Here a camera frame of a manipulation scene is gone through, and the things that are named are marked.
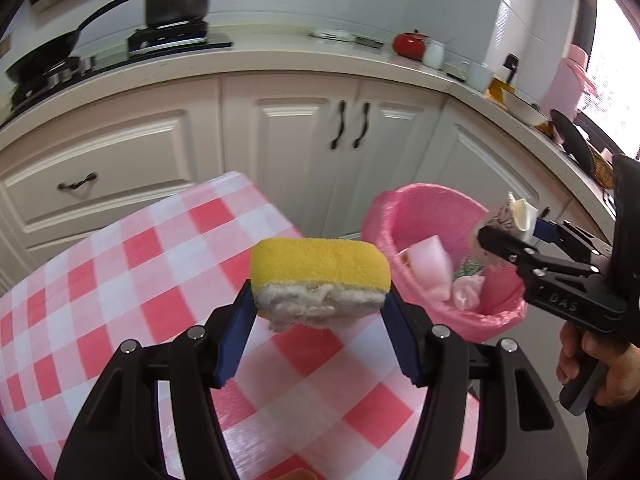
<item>yellow sponge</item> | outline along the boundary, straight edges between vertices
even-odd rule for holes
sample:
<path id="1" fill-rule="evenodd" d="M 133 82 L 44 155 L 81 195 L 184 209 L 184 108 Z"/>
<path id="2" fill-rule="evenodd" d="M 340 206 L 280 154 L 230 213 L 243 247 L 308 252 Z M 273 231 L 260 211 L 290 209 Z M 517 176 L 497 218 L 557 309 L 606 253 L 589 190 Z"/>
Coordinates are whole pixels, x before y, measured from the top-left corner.
<path id="1" fill-rule="evenodd" d="M 268 238 L 253 248 L 251 283 L 258 313 L 280 332 L 295 323 L 342 326 L 378 311 L 391 276 L 366 242 Z"/>

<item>person's hand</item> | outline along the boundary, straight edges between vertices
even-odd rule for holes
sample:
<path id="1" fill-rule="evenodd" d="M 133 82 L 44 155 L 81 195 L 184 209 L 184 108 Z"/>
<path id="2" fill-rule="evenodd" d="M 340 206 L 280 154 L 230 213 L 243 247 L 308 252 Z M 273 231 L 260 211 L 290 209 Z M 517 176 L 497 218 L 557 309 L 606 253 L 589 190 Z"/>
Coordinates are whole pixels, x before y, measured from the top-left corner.
<path id="1" fill-rule="evenodd" d="M 605 383 L 593 396 L 599 406 L 619 406 L 640 392 L 640 349 L 614 338 L 601 338 L 591 332 L 580 332 L 566 322 L 560 331 L 562 350 L 556 376 L 562 384 L 575 379 L 580 372 L 577 354 L 582 350 L 609 366 Z"/>

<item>white wall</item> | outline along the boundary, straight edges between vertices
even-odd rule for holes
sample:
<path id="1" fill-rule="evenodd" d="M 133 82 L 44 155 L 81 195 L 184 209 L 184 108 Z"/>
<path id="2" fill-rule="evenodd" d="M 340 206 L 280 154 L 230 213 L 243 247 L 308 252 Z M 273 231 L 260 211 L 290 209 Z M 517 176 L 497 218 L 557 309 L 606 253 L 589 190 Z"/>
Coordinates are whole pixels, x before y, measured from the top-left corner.
<path id="1" fill-rule="evenodd" d="M 492 36 L 500 0 L 409 0 L 404 28 L 418 28 L 438 41 L 448 41 L 448 61 L 482 63 Z"/>
<path id="2" fill-rule="evenodd" d="M 508 53 L 520 58 L 515 80 L 525 99 L 546 93 L 574 33 L 578 0 L 501 0 L 486 62 L 498 70 Z"/>
<path id="3" fill-rule="evenodd" d="M 10 82 L 4 70 L 20 56 L 55 36 L 73 30 L 95 9 L 110 0 L 63 0 L 42 13 L 28 2 L 14 17 L 12 49 L 0 59 L 0 89 Z M 87 27 L 79 40 L 80 52 L 91 54 L 122 41 L 144 25 L 144 0 L 108 12 Z M 390 41 L 402 29 L 408 0 L 210 0 L 210 24 L 292 23 L 310 27 L 345 28 Z"/>

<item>window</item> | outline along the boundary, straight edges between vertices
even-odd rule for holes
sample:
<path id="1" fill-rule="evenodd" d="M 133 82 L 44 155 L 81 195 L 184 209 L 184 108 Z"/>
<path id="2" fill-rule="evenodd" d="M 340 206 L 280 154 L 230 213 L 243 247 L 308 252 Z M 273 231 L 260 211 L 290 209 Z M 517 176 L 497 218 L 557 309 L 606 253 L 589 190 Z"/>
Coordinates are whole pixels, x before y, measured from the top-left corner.
<path id="1" fill-rule="evenodd" d="M 598 97 L 578 103 L 627 155 L 640 150 L 640 40 L 615 0 L 598 0 L 593 48 L 587 74 Z"/>

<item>gas stove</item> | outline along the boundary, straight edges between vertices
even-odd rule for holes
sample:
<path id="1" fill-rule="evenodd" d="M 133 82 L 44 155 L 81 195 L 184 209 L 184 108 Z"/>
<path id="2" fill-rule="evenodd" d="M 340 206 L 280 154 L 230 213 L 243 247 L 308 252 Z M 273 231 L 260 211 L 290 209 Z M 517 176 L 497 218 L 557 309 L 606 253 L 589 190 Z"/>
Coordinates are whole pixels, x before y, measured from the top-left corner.
<path id="1" fill-rule="evenodd" d="M 75 82 L 90 73 L 95 67 L 95 57 L 80 59 L 78 56 L 67 57 L 44 74 L 17 86 L 12 95 L 12 111 L 19 112 L 23 108 L 35 104 L 44 95 L 55 92 L 66 83 Z"/>
<path id="2" fill-rule="evenodd" d="M 233 46 L 234 42 L 226 34 L 209 32 L 208 28 L 206 22 L 199 21 L 139 29 L 127 41 L 94 56 L 70 56 L 15 89 L 11 113 L 0 128 L 44 99 L 92 76 L 156 57 Z"/>
<path id="3" fill-rule="evenodd" d="M 159 28 L 141 28 L 127 40 L 129 56 L 137 57 L 153 52 L 165 52 L 201 46 L 223 48 L 233 42 L 224 34 L 209 34 L 207 22 L 183 22 Z"/>

